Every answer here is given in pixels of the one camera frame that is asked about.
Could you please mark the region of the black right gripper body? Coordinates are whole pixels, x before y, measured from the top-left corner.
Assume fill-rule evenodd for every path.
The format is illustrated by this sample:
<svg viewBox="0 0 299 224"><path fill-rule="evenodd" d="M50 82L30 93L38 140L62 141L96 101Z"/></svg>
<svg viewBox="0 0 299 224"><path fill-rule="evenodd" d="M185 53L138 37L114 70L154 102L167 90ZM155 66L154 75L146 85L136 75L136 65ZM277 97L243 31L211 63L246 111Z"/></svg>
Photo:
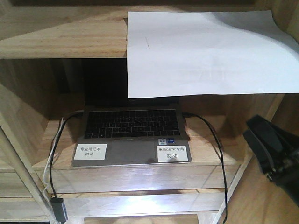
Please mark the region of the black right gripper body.
<svg viewBox="0 0 299 224"><path fill-rule="evenodd" d="M268 177L298 205L299 137L283 130L275 131L269 143L269 151L273 167Z"/></svg>

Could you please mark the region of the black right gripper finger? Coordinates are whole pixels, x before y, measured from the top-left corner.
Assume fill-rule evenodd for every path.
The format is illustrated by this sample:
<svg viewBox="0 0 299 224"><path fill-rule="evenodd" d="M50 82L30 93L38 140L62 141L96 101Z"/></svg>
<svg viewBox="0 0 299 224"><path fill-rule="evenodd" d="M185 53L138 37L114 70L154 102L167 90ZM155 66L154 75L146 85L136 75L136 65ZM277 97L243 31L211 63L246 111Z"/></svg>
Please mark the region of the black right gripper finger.
<svg viewBox="0 0 299 224"><path fill-rule="evenodd" d="M243 136L256 156L263 174L278 169L283 159L292 152L287 140L288 132L259 115L246 122L248 129Z"/></svg>

